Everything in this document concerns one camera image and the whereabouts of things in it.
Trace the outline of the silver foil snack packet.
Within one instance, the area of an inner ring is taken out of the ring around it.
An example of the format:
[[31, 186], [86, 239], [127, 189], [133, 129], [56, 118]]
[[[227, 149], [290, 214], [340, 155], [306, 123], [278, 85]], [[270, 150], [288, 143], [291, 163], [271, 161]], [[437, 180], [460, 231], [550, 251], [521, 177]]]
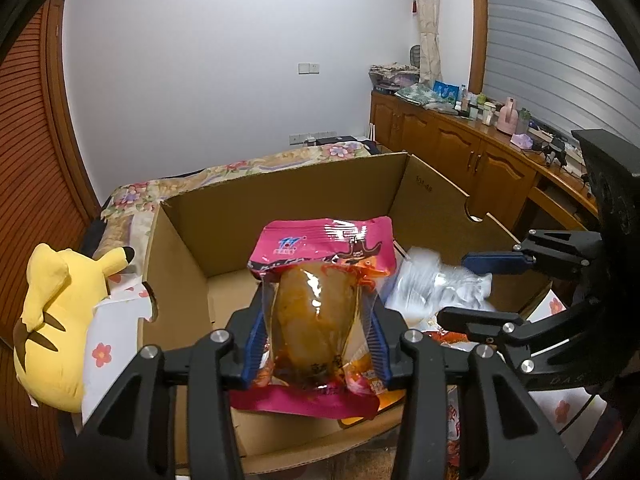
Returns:
[[477, 275], [463, 266], [448, 266], [438, 252], [413, 247], [384, 302], [387, 309], [401, 314], [409, 328], [437, 332], [437, 315], [443, 308], [495, 312], [488, 301], [491, 289], [491, 274]]

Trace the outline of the pink chicken snack packet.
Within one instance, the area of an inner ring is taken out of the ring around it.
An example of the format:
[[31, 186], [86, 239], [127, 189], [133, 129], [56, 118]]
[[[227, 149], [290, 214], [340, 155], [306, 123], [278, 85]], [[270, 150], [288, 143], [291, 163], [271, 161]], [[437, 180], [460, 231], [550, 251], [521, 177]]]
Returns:
[[397, 270], [392, 220], [276, 220], [247, 267], [266, 342], [254, 380], [230, 394], [232, 408], [346, 425], [378, 414], [376, 395], [350, 386], [344, 365], [360, 341], [368, 346], [378, 290]]

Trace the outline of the white chicken feet snack bag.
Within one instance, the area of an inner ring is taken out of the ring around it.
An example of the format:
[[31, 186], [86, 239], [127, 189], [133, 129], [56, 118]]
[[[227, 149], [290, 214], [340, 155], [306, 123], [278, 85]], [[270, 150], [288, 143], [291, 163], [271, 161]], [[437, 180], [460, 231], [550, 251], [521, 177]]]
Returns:
[[476, 479], [477, 417], [472, 396], [460, 386], [447, 387], [447, 479]]

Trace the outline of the orange chicken feet snack bag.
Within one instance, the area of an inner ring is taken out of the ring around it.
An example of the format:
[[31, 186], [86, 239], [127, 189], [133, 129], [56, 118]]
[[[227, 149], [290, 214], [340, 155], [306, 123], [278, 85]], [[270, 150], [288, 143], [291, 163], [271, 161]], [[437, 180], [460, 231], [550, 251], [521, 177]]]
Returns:
[[[430, 330], [426, 332], [434, 341], [446, 348], [469, 352], [474, 342], [468, 337], [446, 330]], [[375, 373], [367, 344], [362, 340], [357, 350], [352, 352], [349, 361], [344, 365], [345, 378], [350, 386], [359, 387], [364, 393], [375, 394], [378, 398], [378, 412], [391, 408], [404, 400], [405, 391], [388, 391], [382, 380]]]

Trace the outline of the wooden sideboard cabinet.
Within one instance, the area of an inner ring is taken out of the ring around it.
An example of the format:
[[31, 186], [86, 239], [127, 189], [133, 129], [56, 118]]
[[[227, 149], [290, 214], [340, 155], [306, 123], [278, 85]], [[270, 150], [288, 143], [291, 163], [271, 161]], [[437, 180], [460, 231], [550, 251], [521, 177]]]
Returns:
[[370, 123], [378, 144], [419, 157], [462, 188], [474, 217], [492, 214], [518, 237], [531, 229], [600, 228], [582, 178], [557, 162], [548, 166], [544, 154], [521, 151], [494, 127], [375, 91]]

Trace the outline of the pink bottle on cabinet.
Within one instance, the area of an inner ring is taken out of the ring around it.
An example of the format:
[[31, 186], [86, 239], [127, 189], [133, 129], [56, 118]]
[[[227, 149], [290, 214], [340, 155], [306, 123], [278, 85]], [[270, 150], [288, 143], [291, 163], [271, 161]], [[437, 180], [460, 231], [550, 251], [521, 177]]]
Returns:
[[513, 136], [516, 133], [517, 126], [518, 110], [516, 109], [516, 101], [513, 98], [507, 98], [499, 110], [496, 128], [507, 136]]

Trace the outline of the yellow pikachu plush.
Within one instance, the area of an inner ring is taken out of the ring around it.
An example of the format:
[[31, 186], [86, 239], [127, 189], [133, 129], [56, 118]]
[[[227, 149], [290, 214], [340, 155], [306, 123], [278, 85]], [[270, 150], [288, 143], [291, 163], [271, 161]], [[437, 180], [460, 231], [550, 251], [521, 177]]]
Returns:
[[17, 381], [39, 404], [81, 411], [84, 356], [94, 308], [110, 293], [110, 277], [134, 260], [116, 247], [98, 260], [41, 243], [26, 268], [27, 292], [13, 330]]

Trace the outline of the blue box on cabinet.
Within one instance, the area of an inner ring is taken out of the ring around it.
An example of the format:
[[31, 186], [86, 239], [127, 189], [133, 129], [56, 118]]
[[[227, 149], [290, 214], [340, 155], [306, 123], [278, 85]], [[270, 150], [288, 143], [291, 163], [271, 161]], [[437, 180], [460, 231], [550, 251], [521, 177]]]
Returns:
[[460, 87], [455, 84], [445, 84], [440, 80], [436, 80], [433, 84], [433, 91], [442, 100], [456, 104], [460, 93]]

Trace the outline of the brown cardboard box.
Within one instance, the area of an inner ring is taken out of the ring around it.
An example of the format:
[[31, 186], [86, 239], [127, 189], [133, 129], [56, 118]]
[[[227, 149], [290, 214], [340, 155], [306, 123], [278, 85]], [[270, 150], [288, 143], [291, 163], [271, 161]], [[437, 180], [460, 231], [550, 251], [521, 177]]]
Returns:
[[[262, 271], [250, 263], [325, 258], [393, 274], [413, 247], [460, 264], [469, 252], [510, 252], [519, 240], [492, 214], [472, 220], [469, 195], [406, 153], [251, 174], [165, 200], [154, 214], [143, 283], [154, 302], [140, 344], [190, 346], [248, 307]], [[246, 474], [307, 466], [399, 425], [402, 401], [372, 419], [238, 411]]]

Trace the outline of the folded patterned cloth pile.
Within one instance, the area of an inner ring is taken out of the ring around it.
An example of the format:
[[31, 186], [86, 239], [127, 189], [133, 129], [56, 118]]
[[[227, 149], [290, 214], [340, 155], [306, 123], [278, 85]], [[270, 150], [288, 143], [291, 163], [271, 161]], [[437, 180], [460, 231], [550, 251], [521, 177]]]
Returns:
[[409, 64], [371, 65], [369, 78], [374, 90], [395, 92], [416, 84], [420, 80], [419, 69]]

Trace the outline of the grey window blind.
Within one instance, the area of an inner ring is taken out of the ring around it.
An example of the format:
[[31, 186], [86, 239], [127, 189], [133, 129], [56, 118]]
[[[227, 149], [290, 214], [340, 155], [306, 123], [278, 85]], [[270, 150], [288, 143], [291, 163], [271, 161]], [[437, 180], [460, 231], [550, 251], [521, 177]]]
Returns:
[[565, 134], [639, 142], [639, 70], [591, 0], [488, 0], [484, 93]]

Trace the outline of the wooden louvered wardrobe door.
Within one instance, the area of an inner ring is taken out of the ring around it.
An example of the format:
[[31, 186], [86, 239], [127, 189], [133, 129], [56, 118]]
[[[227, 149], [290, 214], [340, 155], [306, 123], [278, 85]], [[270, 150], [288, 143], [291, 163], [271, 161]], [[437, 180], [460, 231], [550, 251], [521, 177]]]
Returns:
[[68, 109], [63, 0], [47, 0], [1, 64], [1, 455], [50, 479], [63, 458], [58, 412], [35, 408], [17, 382], [13, 329], [39, 243], [80, 247], [99, 215]]

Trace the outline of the beige curtain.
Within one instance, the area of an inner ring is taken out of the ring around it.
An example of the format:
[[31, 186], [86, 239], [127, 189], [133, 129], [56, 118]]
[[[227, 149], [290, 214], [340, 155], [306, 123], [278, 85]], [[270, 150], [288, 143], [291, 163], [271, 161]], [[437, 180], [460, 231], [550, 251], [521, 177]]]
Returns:
[[439, 52], [439, 0], [416, 0], [420, 40], [420, 79], [430, 84], [442, 78]]

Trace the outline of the white wall switch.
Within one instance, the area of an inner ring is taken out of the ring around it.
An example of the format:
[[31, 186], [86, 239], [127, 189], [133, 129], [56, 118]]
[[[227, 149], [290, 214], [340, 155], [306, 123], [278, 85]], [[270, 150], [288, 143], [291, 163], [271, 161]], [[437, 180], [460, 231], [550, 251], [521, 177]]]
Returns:
[[297, 73], [299, 75], [319, 75], [320, 65], [318, 63], [298, 63]]

